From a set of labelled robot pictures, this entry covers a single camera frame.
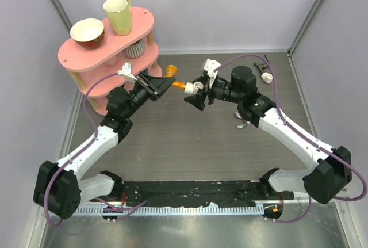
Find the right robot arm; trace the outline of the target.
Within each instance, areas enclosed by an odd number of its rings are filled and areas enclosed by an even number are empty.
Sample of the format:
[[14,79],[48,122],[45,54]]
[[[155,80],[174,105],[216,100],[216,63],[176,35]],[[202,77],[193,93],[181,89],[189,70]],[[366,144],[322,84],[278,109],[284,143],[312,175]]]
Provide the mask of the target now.
[[306,166],[305,170],[268,171],[259,185],[261,195],[273,199],[280,192],[304,192],[321,204],[333,199],[350,181],[351,171],[341,163],[351,163],[351,154],[343,146],[322,148],[307,131],[292,122],[276,109],[275,103],[258,92],[256,76],[251,69],[238,66],[232,69],[231,80],[220,78],[216,72],[204,69],[202,75],[187,83],[185,101],[199,110],[205,101],[232,102],[237,105],[241,117],[278,139]]

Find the white PVC elbow fitting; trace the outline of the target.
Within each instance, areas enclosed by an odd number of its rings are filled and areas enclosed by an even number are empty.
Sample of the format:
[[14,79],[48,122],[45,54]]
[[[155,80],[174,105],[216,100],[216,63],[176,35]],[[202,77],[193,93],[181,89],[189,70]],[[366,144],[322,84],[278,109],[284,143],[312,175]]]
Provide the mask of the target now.
[[195,95],[198,93],[199,90],[203,88],[204,85],[201,82],[194,82],[194,83],[187,82],[184,88],[184,93]]

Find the dark faucet with white elbow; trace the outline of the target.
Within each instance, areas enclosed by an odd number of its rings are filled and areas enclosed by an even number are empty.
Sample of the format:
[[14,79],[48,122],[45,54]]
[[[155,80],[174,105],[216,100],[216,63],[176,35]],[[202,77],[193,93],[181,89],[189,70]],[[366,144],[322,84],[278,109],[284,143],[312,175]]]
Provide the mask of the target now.
[[254,62],[254,67],[258,70],[262,81],[265,82],[266,84],[271,84],[274,78],[272,73],[268,72],[269,70],[268,58],[264,56],[263,58],[258,57],[258,59],[260,60],[264,59],[264,61],[262,63]]

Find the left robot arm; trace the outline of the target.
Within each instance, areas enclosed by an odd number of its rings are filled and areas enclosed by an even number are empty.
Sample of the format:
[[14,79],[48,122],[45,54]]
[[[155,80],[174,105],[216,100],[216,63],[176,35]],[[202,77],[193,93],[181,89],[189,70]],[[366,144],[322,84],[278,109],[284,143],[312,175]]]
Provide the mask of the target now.
[[95,132],[73,152],[52,163],[45,161],[39,168],[33,201],[65,220],[81,203],[98,197],[117,201],[122,196],[122,179],[109,171],[84,179],[84,174],[103,156],[118,145],[133,126],[131,117],[148,100],[158,100],[175,82],[174,74],[152,77],[139,73],[133,89],[116,87],[108,94],[107,114]]

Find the orange faucet with chrome knob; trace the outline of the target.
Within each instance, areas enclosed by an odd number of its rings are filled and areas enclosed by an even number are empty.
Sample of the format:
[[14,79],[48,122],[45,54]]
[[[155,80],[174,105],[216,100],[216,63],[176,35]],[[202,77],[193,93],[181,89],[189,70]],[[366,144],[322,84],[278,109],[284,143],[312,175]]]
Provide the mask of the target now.
[[[178,72],[178,69],[177,69],[176,66],[174,66],[174,65],[168,65],[166,67],[164,77],[166,77],[166,78],[175,78],[177,72]],[[172,87],[176,87],[176,88],[178,88],[180,90],[184,90],[185,87],[186,87],[186,83],[175,81],[175,82],[172,83]]]

